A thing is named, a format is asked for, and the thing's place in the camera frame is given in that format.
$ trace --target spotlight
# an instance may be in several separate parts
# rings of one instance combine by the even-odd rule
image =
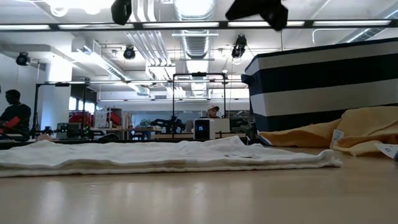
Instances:
[[[287,25],[288,13],[281,0],[235,0],[225,17],[231,21],[259,14],[271,28],[280,31]]]
[[[244,47],[247,45],[247,41],[244,35],[239,35],[236,39],[234,49],[232,50],[232,58],[241,58],[245,52]]]
[[[127,46],[126,50],[123,53],[123,57],[127,60],[134,59],[136,57],[136,53],[134,52],[133,46]]]
[[[30,65],[30,57],[28,52],[19,52],[19,56],[16,60],[17,65],[28,66]]]
[[[112,20],[119,25],[126,25],[131,16],[131,0],[115,0],[111,7]]]

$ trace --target black and white striped fabric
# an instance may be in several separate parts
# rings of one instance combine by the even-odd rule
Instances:
[[[260,54],[242,75],[259,131],[398,103],[398,38]]]

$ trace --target desk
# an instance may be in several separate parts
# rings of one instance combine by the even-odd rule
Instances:
[[[0,223],[396,223],[394,162],[336,157],[342,168],[0,179]]]
[[[223,133],[221,134],[222,138],[228,138],[232,136],[239,136],[240,138],[245,138],[246,134],[243,133]],[[173,134],[155,134],[152,135],[153,139],[172,139]],[[174,134],[175,139],[193,139],[193,134],[192,133],[186,133],[186,134]]]
[[[121,139],[130,139],[131,131],[138,132],[161,132],[160,128],[91,128],[92,131],[106,131],[107,133],[121,133]]]

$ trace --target shirt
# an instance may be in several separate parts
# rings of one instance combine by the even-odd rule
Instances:
[[[7,107],[0,116],[0,121],[10,121],[12,118],[17,116],[20,121],[13,128],[28,133],[31,114],[32,112],[30,111],[30,107],[25,104],[11,105]]]

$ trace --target person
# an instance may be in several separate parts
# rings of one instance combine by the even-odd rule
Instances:
[[[220,110],[218,106],[211,105],[207,108],[207,118],[219,118],[217,112]]]
[[[10,106],[8,106],[3,114],[0,116],[0,124],[3,125],[13,118],[18,117],[18,124],[12,128],[28,134],[31,110],[30,107],[21,103],[20,99],[21,94],[18,90],[8,90],[6,92],[6,100],[10,104]]]

